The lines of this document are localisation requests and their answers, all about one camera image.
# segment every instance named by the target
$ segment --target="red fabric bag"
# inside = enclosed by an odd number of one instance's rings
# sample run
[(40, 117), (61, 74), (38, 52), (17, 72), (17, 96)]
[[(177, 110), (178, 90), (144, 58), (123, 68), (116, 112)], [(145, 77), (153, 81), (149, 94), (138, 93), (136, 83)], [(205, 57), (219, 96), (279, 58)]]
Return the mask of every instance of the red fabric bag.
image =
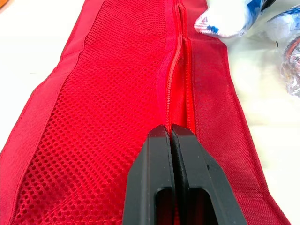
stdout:
[(205, 0), (86, 0), (60, 62), (0, 158), (0, 224), (120, 225), (128, 171), (159, 124), (191, 129), (249, 225), (287, 225), (230, 79), (226, 46), (197, 34)]

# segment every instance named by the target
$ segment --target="zipper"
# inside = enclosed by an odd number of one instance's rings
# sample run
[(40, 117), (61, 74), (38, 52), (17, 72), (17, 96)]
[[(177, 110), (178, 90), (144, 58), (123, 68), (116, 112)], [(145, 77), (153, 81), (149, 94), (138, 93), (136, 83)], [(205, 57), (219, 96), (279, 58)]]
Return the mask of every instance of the zipper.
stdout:
[(187, 127), (195, 134), (195, 112), (193, 103), (193, 92), (192, 92), (192, 54), (191, 54), (191, 41), (188, 39), (188, 28), (187, 28), (187, 13), (186, 8), (182, 4), (182, 0), (174, 0), (174, 13), (176, 15), (177, 31), (178, 31), (178, 42), (176, 46), (176, 52), (173, 61), (170, 66), (168, 78), (167, 78), (167, 89), (166, 89), (166, 129), (171, 136), (171, 90), (172, 82), (174, 79), (174, 70), (178, 63), (181, 50), (183, 51), (183, 60), (185, 67), (184, 74), (184, 93), (186, 102), (186, 115), (187, 115)]
[(186, 94), (186, 110), (187, 110), (187, 127), (195, 134), (195, 111), (193, 102), (192, 91), (192, 43), (188, 38), (188, 26), (187, 26), (187, 11), (182, 0), (177, 0), (178, 6), (181, 12), (182, 18), (182, 33), (184, 42), (184, 54), (185, 54), (185, 94)]
[(178, 32), (178, 40), (177, 40), (177, 45), (176, 45), (176, 51), (175, 55), (173, 57), (173, 61), (170, 66), (168, 78), (167, 78), (167, 86), (166, 86), (166, 130), (168, 132), (168, 135), (171, 137), (171, 90), (172, 90), (172, 81), (174, 77), (174, 71), (175, 67), (178, 63), (178, 59), (180, 56), (181, 52), (181, 47), (182, 47), (182, 27), (181, 27), (181, 18), (180, 18), (180, 13), (179, 13), (179, 8), (177, 4), (174, 4), (174, 13), (176, 17), (176, 23), (177, 23), (177, 32)]

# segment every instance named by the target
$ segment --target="clear plastic wrap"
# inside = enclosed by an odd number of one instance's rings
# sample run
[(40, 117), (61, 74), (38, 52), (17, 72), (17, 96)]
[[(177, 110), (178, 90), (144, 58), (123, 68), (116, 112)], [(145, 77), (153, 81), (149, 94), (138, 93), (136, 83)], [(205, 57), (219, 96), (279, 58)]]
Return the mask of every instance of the clear plastic wrap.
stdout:
[(300, 97), (300, 5), (256, 28), (255, 36), (277, 43), (280, 73), (289, 94)]
[(300, 30), (300, 5), (271, 18), (263, 26), (260, 36), (279, 41), (297, 34)]
[(197, 32), (218, 38), (242, 36), (270, 0), (217, 0), (196, 20)]
[(281, 75), (289, 94), (300, 97), (300, 35), (278, 41), (282, 55)]

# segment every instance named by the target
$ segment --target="zipper teeth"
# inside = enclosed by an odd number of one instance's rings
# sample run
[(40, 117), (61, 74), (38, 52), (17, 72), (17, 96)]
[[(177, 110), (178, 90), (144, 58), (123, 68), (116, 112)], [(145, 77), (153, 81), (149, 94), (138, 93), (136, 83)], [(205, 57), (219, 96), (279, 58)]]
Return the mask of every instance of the zipper teeth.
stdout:
[(187, 127), (195, 133), (195, 112), (193, 104), (193, 93), (192, 93), (192, 55), (191, 48), (192, 44), (188, 38), (188, 26), (187, 26), (187, 12), (186, 8), (182, 3), (182, 0), (178, 0), (178, 5), (181, 11), (182, 18), (182, 33), (184, 39), (184, 51), (187, 55), (186, 58), (186, 74), (185, 74), (185, 92), (186, 92), (186, 107), (187, 107)]
[(172, 89), (172, 80), (173, 80), (173, 75), (174, 75), (174, 70), (176, 67), (176, 64), (178, 62), (178, 58), (180, 55), (181, 51), (181, 46), (182, 46), (182, 28), (181, 28), (181, 19), (180, 19), (180, 13), (178, 6), (175, 4), (174, 5), (174, 10), (176, 14), (176, 20), (177, 20), (177, 30), (178, 30), (178, 42), (176, 46), (176, 52), (173, 58), (173, 61), (170, 66), (170, 71), (168, 74), (168, 79), (167, 79), (167, 93), (166, 93), (166, 130), (168, 132), (168, 135), (171, 137), (171, 115), (170, 115), (170, 109), (171, 109), (171, 89)]

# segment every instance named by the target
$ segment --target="white tabletop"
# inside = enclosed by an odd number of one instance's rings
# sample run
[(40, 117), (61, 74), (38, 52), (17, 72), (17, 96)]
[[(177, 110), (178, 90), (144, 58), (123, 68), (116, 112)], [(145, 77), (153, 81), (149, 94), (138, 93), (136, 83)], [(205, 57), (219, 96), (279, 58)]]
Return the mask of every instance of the white tabletop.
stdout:
[[(83, 2), (9, 0), (0, 9), (0, 150), (31, 92), (59, 62)], [(299, 3), (277, 0), (259, 23)], [(297, 225), (300, 99), (285, 90), (274, 45), (247, 36), (226, 41), (232, 80), (270, 192)]]

